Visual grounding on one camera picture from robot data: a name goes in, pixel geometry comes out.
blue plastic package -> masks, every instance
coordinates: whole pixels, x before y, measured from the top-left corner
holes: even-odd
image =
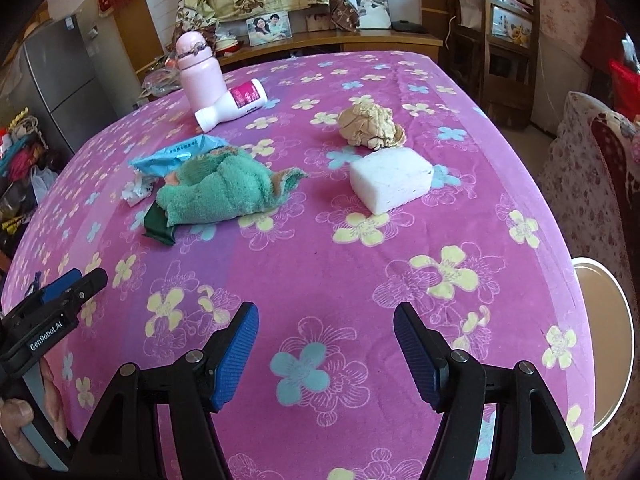
[[[164,178],[192,156],[210,152],[221,146],[228,146],[228,142],[219,137],[200,134],[162,148],[153,155],[130,160],[129,165],[144,174]]]

purple tablecloth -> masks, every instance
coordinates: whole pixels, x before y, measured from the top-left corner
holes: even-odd
[[[127,161],[199,132],[176,92],[93,138],[31,221],[2,304],[17,304],[37,270],[45,283],[73,267],[110,277],[48,356],[74,433],[123,362],[170,363],[251,300],[260,333],[233,402],[214,417],[234,477],[417,480],[440,416],[420,401],[393,334],[393,308],[411,301],[482,362],[532,361],[586,463],[594,378],[580,289],[538,188],[482,111],[417,54],[309,56],[227,82],[252,77],[268,104],[212,134],[274,170],[308,172],[286,205],[180,227],[172,248],[143,237],[152,199],[130,208],[120,191]],[[391,108],[406,145],[436,169],[427,195],[378,216],[348,181],[367,150],[348,146],[336,123],[366,100]],[[494,411],[485,409],[474,478],[484,478]]]

wooden shelf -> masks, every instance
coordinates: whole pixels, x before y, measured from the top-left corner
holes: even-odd
[[[248,60],[265,54],[285,50],[297,50],[310,46],[339,44],[344,51],[353,50],[408,50],[430,56],[438,61],[438,50],[442,40],[429,34],[409,34],[394,30],[360,30],[345,32],[342,30],[320,30],[318,32],[298,32],[288,40],[273,41],[258,46],[244,46],[231,56],[218,58],[224,66],[238,61]]]

round stool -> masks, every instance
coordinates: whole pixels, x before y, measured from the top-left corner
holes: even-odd
[[[634,326],[618,280],[590,258],[574,258],[587,309],[596,379],[593,434],[609,423],[625,396],[634,362]]]

crumpled beige cloth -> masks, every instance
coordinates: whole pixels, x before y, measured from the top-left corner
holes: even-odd
[[[393,112],[375,103],[355,104],[338,116],[340,134],[351,146],[367,146],[371,150],[402,146],[404,128],[394,122]]]

